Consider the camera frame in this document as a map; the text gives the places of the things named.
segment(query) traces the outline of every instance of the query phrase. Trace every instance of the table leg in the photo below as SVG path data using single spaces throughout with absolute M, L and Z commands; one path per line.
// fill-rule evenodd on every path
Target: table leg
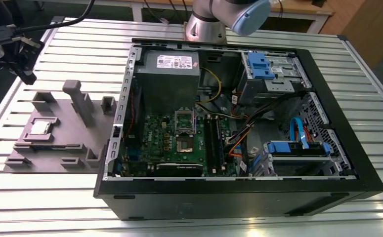
M 329 16 L 318 15 L 316 20 L 314 20 L 314 22 L 310 25 L 308 33 L 318 34 L 321 32 L 321 30 L 322 30 L 322 27 L 324 27 L 328 19 L 329 19 Z
M 132 3 L 133 19 L 137 22 L 144 22 L 142 9 L 144 9 L 144 4 L 138 2 Z

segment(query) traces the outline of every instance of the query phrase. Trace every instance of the yellow wire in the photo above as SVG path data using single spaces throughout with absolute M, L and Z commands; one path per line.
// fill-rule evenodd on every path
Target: yellow wire
M 208 103 L 208 102 L 212 102 L 213 100 L 216 100 L 218 98 L 218 96 L 221 95 L 222 81 L 221 81 L 220 77 L 216 75 L 216 73 L 212 70 L 209 70 L 208 68 L 204 68 L 204 67 L 201 67 L 201 68 L 204 70 L 206 70 L 210 74 L 213 74 L 213 76 L 216 77 L 216 79 L 218 81 L 218 93 L 217 93 L 217 95 L 212 99 L 200 102 L 200 103 Z

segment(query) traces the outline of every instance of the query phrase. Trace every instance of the power supply label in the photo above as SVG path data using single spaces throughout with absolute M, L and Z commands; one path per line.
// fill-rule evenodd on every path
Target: power supply label
M 161 55 L 158 68 L 193 69 L 193 58 L 189 56 Z

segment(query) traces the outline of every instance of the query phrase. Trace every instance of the floor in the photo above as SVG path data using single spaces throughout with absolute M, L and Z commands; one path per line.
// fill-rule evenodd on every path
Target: floor
M 70 3 L 46 3 L 46 10 L 39 12 L 33 1 L 19 0 L 19 6 L 22 9 L 26 25 L 43 25 L 49 24 L 54 16 L 67 16 L 78 17 L 86 8 L 86 5 L 70 4 Z M 156 10 L 156 15 L 170 19 L 173 24 L 181 24 L 182 20 L 186 19 L 185 11 L 180 12 L 180 16 L 174 14 L 174 10 Z M 113 6 L 94 6 L 89 18 L 106 19 L 106 20 L 125 20 L 133 21 L 133 12 L 129 7 L 113 7 Z M 158 19 L 153 17 L 150 12 L 144 10 L 144 20 L 146 22 L 160 22 Z M 30 34 L 29 37 L 34 39 L 41 39 L 42 32 Z M 383 83 L 383 61 L 374 68 L 374 73 L 377 74 L 380 80 Z M 0 70 L 0 101 L 6 96 L 6 93 L 14 83 L 15 75 L 10 72 Z

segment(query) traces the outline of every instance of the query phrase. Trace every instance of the motherboard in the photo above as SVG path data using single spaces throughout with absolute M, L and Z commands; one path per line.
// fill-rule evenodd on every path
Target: motherboard
M 128 176 L 236 176 L 237 165 L 224 159 L 230 135 L 228 118 L 196 116 L 190 110 L 149 114 L 142 147 L 128 148 Z

